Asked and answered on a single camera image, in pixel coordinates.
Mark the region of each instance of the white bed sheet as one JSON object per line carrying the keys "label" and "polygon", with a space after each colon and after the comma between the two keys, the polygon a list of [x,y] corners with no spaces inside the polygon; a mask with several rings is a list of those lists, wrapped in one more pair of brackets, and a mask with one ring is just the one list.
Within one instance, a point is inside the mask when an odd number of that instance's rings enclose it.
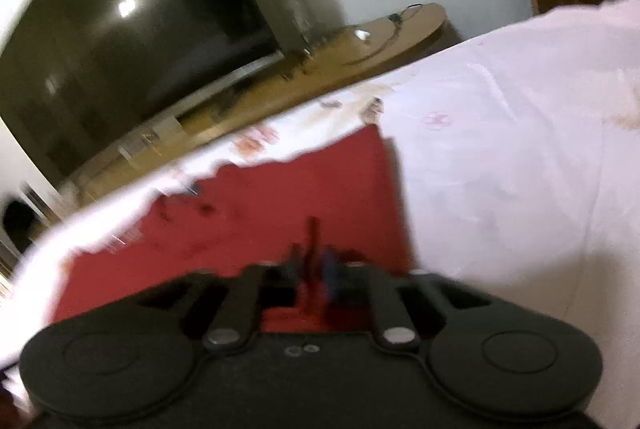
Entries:
{"label": "white bed sheet", "polygon": [[[372,98],[383,101],[380,126],[396,149],[416,265],[585,330],[605,361],[589,413],[609,428],[636,427],[640,0],[561,8],[316,99],[266,121],[279,140],[251,163],[351,133]],[[47,323],[74,247],[102,246],[187,178],[247,163],[234,139],[47,232],[0,311],[0,358],[15,358]],[[10,387],[25,398],[19,377]]]}

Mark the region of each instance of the flat screen television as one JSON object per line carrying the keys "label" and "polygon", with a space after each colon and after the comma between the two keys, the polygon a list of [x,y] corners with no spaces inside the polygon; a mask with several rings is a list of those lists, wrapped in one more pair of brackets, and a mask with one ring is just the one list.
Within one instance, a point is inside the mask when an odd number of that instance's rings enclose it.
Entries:
{"label": "flat screen television", "polygon": [[254,0],[32,0],[0,54],[0,116],[58,185],[279,57]]}

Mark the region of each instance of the red cloth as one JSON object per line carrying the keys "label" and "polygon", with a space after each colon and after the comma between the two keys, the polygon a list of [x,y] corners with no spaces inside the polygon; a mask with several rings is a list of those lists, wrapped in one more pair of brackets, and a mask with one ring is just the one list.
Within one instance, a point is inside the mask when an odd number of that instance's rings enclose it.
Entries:
{"label": "red cloth", "polygon": [[[156,200],[138,224],[140,241],[76,257],[53,320],[189,271],[233,276],[250,263],[283,261],[293,243],[309,246],[310,218],[317,218],[316,247],[330,245],[342,259],[389,271],[408,270],[388,155],[375,126],[290,162],[223,165],[198,186],[197,196]],[[325,330],[345,322],[344,314],[331,320],[319,287],[304,288],[299,303],[313,301],[312,312],[268,310],[262,329]]]}

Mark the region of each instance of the wooden tv stand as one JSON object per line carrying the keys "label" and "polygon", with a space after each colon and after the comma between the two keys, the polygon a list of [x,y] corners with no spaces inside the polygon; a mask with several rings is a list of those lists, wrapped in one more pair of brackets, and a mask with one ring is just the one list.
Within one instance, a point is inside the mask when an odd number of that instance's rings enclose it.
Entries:
{"label": "wooden tv stand", "polygon": [[[369,32],[369,40],[357,38],[355,29]],[[347,27],[318,48],[313,57],[287,56],[282,63],[263,70],[223,114],[212,98],[180,118],[182,130],[174,136],[128,160],[117,159],[83,184],[78,205],[91,203],[217,138],[456,42],[444,8],[437,3],[407,9],[397,32],[387,17]]]}

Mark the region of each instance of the bed sheet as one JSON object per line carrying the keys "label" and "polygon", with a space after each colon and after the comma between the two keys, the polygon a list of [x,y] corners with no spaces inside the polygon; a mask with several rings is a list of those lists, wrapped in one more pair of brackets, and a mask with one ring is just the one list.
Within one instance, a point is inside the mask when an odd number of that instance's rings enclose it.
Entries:
{"label": "bed sheet", "polygon": [[[23,258],[0,357],[46,325],[74,249],[97,250],[223,162],[286,160],[377,122],[415,265],[567,320],[599,344],[589,413],[640,423],[640,0],[565,7],[220,139],[82,210]],[[16,373],[8,384],[26,394]]]}

